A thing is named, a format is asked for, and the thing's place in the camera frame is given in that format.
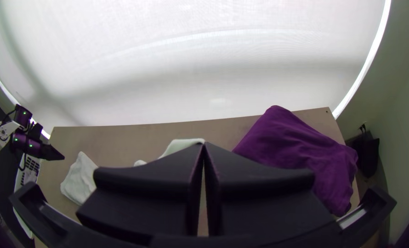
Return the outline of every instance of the white towel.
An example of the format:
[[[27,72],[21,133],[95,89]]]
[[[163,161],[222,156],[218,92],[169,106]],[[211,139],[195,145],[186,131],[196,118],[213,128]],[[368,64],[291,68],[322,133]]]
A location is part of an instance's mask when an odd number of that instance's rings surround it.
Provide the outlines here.
[[[173,140],[171,141],[171,143],[168,145],[168,147],[166,148],[166,151],[162,154],[162,156],[159,157],[163,158],[165,156],[168,156],[170,154],[173,154],[175,152],[178,152],[180,150],[183,150],[185,148],[188,148],[192,145],[195,144],[204,144],[205,140],[204,139],[187,139],[187,140]],[[134,163],[134,166],[140,166],[140,165],[144,165],[147,164],[145,161],[143,160],[137,160]]]
[[[204,139],[173,140],[166,148],[166,151],[159,158],[163,158],[195,144],[203,144]],[[146,164],[145,161],[138,160],[134,166]],[[96,189],[93,180],[93,172],[97,165],[83,152],[79,152],[76,162],[71,165],[67,177],[61,183],[61,192],[77,205],[82,205],[90,194]]]
[[[97,165],[83,152],[79,152],[76,162],[71,165],[67,177],[61,183],[61,192],[77,205],[82,205],[96,189],[93,172]]]

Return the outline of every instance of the white wall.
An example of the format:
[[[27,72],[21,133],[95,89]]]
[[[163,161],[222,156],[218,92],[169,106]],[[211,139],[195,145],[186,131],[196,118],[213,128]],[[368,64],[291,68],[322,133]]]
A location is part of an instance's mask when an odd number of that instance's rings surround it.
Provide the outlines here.
[[[345,139],[373,121],[409,78],[409,0],[392,0],[384,37],[355,95],[337,119]]]
[[[374,122],[388,191],[398,204],[390,218],[390,239],[395,242],[409,223],[409,80]]]

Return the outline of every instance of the white curtain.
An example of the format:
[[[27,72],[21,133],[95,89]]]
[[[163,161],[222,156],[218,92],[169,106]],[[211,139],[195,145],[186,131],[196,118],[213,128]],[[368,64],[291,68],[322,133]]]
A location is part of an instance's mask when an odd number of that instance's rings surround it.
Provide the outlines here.
[[[335,109],[384,0],[1,0],[0,81],[53,126]]]

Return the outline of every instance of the white cloth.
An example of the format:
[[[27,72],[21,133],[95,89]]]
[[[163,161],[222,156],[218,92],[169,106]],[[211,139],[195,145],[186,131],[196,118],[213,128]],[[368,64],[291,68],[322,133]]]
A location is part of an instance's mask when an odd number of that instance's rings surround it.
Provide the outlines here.
[[[76,162],[71,165],[67,177],[61,183],[61,192],[77,205],[82,205],[96,189],[93,172],[97,165],[83,152],[79,152]]]
[[[175,152],[178,152],[180,150],[183,150],[185,148],[188,148],[192,145],[195,144],[204,144],[205,140],[204,139],[187,139],[187,140],[172,140],[171,143],[168,145],[168,147],[166,148],[166,151],[162,154],[162,156],[159,157],[163,158],[165,156],[168,156],[170,154],[173,154]],[[145,161],[143,160],[137,160],[134,163],[134,167],[136,166],[141,166],[147,164]]]
[[[173,140],[166,151],[159,157],[163,158],[195,144],[203,144],[204,139]],[[147,164],[138,160],[134,166]],[[93,172],[97,165],[83,152],[79,152],[76,162],[71,165],[67,177],[61,183],[61,192],[78,205],[82,205],[90,194],[96,189]]]

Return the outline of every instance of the wooden table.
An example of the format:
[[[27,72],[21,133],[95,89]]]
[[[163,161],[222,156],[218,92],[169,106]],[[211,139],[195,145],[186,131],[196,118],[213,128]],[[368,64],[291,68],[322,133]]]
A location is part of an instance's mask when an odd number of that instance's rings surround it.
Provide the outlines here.
[[[344,144],[338,125],[328,107],[293,113],[318,132]],[[139,159],[147,162],[155,160],[173,139],[204,138],[231,151],[259,117],[128,126],[55,127],[51,133],[50,143],[65,156],[65,160],[44,161],[38,184],[51,206],[78,222],[75,215],[78,205],[61,193],[60,184],[80,151],[98,166],[105,167],[131,167]],[[359,203],[356,180],[352,186],[354,193],[350,202],[354,209]],[[204,196],[203,191],[199,235],[205,236],[207,218]],[[45,247],[37,238],[35,245],[37,248]]]

